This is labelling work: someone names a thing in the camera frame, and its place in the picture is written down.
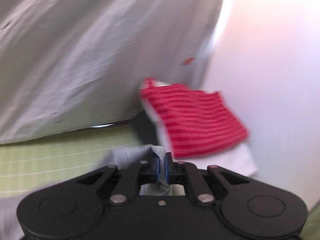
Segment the white cloth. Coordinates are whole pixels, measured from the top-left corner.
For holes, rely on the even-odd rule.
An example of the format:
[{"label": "white cloth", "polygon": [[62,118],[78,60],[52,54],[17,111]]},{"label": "white cloth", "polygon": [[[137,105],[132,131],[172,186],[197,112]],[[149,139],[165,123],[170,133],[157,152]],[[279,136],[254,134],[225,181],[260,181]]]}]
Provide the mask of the white cloth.
[{"label": "white cloth", "polygon": [[208,165],[218,165],[244,176],[251,176],[258,171],[257,165],[252,158],[248,143],[242,142],[235,147],[222,151],[218,154],[197,158],[179,159],[195,164],[198,169],[206,170]]},{"label": "white cloth", "polygon": [[169,196],[172,193],[172,186],[168,185],[165,181],[164,172],[164,157],[167,151],[161,146],[144,145],[138,147],[114,148],[109,155],[106,155],[105,159],[97,168],[103,167],[107,164],[115,164],[118,166],[118,169],[126,169],[130,163],[142,160],[142,157],[150,149],[159,156],[160,178],[158,183],[142,185],[140,195]]},{"label": "white cloth", "polygon": [[0,0],[0,144],[130,119],[149,76],[199,86],[221,4]]}]

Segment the green grid mat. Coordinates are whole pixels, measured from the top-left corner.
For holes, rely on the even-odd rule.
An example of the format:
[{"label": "green grid mat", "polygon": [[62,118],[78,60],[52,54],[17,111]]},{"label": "green grid mat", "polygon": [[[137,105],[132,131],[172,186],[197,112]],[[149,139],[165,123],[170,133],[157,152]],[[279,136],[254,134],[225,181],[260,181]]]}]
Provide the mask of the green grid mat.
[{"label": "green grid mat", "polygon": [[108,149],[140,145],[129,125],[79,130],[0,146],[0,197],[88,172]]},{"label": "green grid mat", "polygon": [[320,239],[320,204],[309,214],[307,222],[301,232],[300,237],[303,240]]}]

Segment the metal screw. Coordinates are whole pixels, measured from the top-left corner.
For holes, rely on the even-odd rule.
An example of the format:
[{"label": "metal screw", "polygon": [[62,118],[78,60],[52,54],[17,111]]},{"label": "metal screw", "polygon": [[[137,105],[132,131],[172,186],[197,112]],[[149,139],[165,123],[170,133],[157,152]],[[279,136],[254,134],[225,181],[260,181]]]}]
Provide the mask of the metal screw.
[{"label": "metal screw", "polygon": [[214,197],[210,194],[200,194],[198,200],[202,203],[209,203],[214,200]]},{"label": "metal screw", "polygon": [[115,195],[112,195],[112,196],[110,197],[110,200],[111,200],[113,203],[123,203],[124,201],[127,200],[127,198],[126,198],[125,195],[115,194]]},{"label": "metal screw", "polygon": [[159,206],[164,206],[164,205],[166,205],[166,203],[167,203],[167,202],[166,202],[165,200],[159,200],[159,201],[158,201],[158,205],[159,205]]}]

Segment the gray cloth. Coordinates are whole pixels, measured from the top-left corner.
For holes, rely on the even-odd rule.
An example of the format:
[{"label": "gray cloth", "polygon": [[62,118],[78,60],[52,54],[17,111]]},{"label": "gray cloth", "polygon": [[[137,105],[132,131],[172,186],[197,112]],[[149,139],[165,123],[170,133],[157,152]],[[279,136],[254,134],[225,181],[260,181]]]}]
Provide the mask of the gray cloth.
[{"label": "gray cloth", "polygon": [[131,119],[147,77],[199,89],[221,5],[0,0],[0,144]]},{"label": "gray cloth", "polygon": [[[106,154],[105,158],[99,162],[94,170],[108,164],[115,164],[118,166],[118,169],[126,169],[130,163],[142,160],[150,149],[152,149],[160,158],[160,181],[157,184],[143,185],[140,194],[169,195],[172,192],[172,186],[169,186],[165,182],[164,156],[166,151],[161,146],[145,145],[141,147],[113,148],[110,150],[109,154]],[[31,192],[28,192],[27,194],[15,197],[0,198],[0,240],[20,240],[24,236],[16,217],[16,210],[20,201],[30,193]]]}]

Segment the wrinkled white sheet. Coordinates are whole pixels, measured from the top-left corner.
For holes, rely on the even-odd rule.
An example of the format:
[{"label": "wrinkled white sheet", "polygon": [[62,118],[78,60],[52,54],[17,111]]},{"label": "wrinkled white sheet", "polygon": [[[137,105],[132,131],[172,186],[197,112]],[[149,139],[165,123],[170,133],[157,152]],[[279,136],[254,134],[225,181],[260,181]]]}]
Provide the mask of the wrinkled white sheet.
[{"label": "wrinkled white sheet", "polygon": [[130,119],[149,76],[198,88],[221,3],[0,0],[0,144]]}]

